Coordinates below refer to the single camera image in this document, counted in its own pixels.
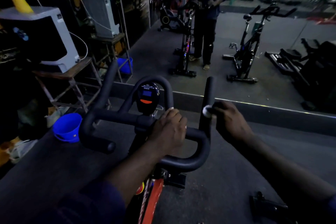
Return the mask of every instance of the red and yellow sticker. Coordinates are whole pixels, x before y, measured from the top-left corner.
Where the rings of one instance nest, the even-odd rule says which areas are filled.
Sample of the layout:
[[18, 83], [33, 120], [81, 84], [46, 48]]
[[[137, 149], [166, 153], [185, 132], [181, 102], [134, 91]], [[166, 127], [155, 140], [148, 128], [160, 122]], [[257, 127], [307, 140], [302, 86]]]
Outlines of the red and yellow sticker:
[[141, 186], [138, 188], [138, 190], [136, 191], [136, 195], [139, 195], [141, 194], [143, 191], [144, 191], [144, 188], [145, 188], [145, 184], [144, 182], [142, 182]]

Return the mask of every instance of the orange button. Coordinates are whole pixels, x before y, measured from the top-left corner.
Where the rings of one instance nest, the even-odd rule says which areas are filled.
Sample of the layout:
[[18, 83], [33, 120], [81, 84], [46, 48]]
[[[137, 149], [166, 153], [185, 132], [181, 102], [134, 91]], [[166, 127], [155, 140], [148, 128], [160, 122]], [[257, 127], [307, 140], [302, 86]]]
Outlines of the orange button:
[[140, 99], [140, 101], [141, 101], [142, 103], [145, 103], [145, 104], [150, 104], [150, 103], [152, 103], [152, 101], [148, 101], [148, 100], [144, 100], [144, 99]]

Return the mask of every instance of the black pants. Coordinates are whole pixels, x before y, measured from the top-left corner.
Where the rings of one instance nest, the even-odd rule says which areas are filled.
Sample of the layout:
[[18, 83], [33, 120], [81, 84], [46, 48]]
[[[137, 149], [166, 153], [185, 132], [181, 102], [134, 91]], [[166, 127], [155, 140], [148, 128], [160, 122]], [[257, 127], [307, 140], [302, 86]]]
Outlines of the black pants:
[[215, 29], [217, 20], [205, 19], [204, 16], [195, 14], [194, 27], [194, 57], [200, 58], [202, 56], [203, 47], [203, 64], [210, 65], [211, 54], [213, 51], [213, 42], [215, 41]]

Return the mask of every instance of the cooler logo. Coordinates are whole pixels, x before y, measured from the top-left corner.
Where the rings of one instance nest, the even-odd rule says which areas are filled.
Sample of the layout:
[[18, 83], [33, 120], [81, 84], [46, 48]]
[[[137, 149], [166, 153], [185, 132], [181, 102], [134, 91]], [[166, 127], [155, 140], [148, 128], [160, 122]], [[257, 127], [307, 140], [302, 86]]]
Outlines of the cooler logo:
[[27, 34], [21, 30], [21, 29], [18, 29], [17, 27], [14, 27], [13, 28], [13, 31], [15, 34], [17, 34], [19, 36], [19, 38], [21, 38], [23, 41], [28, 41], [29, 37], [27, 36]]

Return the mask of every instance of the wooden tabletop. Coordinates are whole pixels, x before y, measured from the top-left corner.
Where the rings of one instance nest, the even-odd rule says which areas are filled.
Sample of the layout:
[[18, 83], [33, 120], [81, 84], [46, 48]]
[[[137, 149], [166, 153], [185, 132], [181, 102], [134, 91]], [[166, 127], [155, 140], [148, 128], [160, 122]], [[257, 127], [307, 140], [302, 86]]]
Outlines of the wooden tabletop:
[[109, 42], [112, 44], [116, 44], [117, 42], [119, 42], [122, 38], [125, 37], [124, 33], [119, 33], [118, 35], [116, 35], [114, 38], [106, 38], [106, 37], [89, 37], [89, 40], [97, 40], [97, 41], [101, 41], [101, 42]]
[[45, 72], [45, 71], [32, 71], [35, 75], [39, 77], [48, 77], [48, 78], [55, 78], [61, 80], [69, 80], [74, 78], [80, 71], [82, 71], [87, 65], [89, 65], [92, 61], [91, 57], [86, 57], [72, 68], [70, 68], [65, 73], [59, 72]]

